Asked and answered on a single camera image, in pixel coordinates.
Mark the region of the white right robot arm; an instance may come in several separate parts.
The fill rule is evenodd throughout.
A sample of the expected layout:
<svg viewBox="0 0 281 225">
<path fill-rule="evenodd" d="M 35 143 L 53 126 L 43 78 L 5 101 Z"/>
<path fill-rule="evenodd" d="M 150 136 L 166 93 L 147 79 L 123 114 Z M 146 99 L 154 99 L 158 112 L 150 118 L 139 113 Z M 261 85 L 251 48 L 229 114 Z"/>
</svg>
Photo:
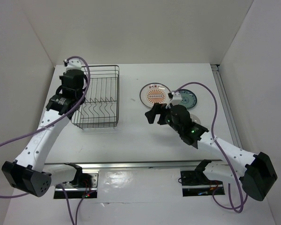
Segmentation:
<svg viewBox="0 0 281 225">
<path fill-rule="evenodd" d="M 154 104 L 145 113 L 149 124 L 159 115 L 159 125 L 169 125 L 187 145 L 217 156 L 231 166 L 223 166 L 210 160 L 203 160 L 197 167 L 195 179 L 200 184 L 209 180 L 223 182 L 240 181 L 243 191 L 252 199 L 263 201 L 277 180 L 277 174 L 270 157 L 260 152 L 254 154 L 212 136 L 211 131 L 192 121 L 190 113 L 182 105 L 167 108 L 165 104 Z"/>
</svg>

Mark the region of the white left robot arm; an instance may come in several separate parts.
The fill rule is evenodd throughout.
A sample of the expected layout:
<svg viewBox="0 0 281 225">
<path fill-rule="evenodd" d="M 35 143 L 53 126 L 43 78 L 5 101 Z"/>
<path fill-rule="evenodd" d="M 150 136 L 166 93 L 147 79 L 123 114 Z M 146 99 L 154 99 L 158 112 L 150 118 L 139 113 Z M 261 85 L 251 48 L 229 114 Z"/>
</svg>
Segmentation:
<svg viewBox="0 0 281 225">
<path fill-rule="evenodd" d="M 57 88 L 40 123 L 25 149 L 13 162 L 6 161 L 2 172 L 11 187 L 41 197 L 49 189 L 63 182 L 78 187 L 83 182 L 82 168 L 73 163 L 50 166 L 44 170 L 47 156 L 63 128 L 85 101 L 85 82 L 88 78 L 81 69 L 70 69 L 60 77 Z"/>
</svg>

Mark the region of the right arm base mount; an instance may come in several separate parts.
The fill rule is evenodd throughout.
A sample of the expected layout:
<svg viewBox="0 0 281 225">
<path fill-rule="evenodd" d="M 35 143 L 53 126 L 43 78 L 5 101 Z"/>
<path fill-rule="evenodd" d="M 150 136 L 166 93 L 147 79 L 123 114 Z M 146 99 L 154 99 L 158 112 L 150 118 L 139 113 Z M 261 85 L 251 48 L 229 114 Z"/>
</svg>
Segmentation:
<svg viewBox="0 0 281 225">
<path fill-rule="evenodd" d="M 223 183 L 217 180 L 208 180 L 204 175 L 196 171 L 181 171 L 177 180 L 182 186 L 183 197 L 225 195 Z"/>
</svg>

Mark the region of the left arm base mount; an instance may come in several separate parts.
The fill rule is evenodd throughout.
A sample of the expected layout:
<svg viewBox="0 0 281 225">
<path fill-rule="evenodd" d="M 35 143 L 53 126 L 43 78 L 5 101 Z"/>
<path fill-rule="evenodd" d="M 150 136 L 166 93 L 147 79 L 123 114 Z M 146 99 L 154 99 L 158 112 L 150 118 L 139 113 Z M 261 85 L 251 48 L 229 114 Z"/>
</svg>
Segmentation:
<svg viewBox="0 0 281 225">
<path fill-rule="evenodd" d="M 61 186 L 67 193 L 68 199 L 81 199 L 83 195 L 86 195 L 87 199 L 97 198 L 97 187 L 99 179 L 98 170 L 84 170 L 84 178 L 77 186 L 70 183 L 70 181 L 64 181 Z"/>
</svg>

